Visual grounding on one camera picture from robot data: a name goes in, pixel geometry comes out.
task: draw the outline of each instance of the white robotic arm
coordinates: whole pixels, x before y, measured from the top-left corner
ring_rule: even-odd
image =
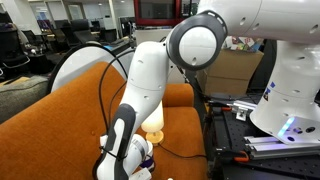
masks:
[[[98,178],[129,179],[144,159],[147,145],[133,136],[162,99],[168,60],[184,69],[203,69],[216,59],[227,35],[290,41],[279,44],[277,64],[266,90],[269,99],[261,100],[251,119],[285,143],[291,143],[291,138],[299,143],[319,143],[320,112],[313,103],[320,88],[319,47],[307,45],[320,41],[319,5],[319,1],[312,0],[201,0],[198,14],[178,24],[165,43],[140,44],[108,132]],[[288,138],[286,130],[292,119],[297,127],[314,127],[312,136],[290,134]]]

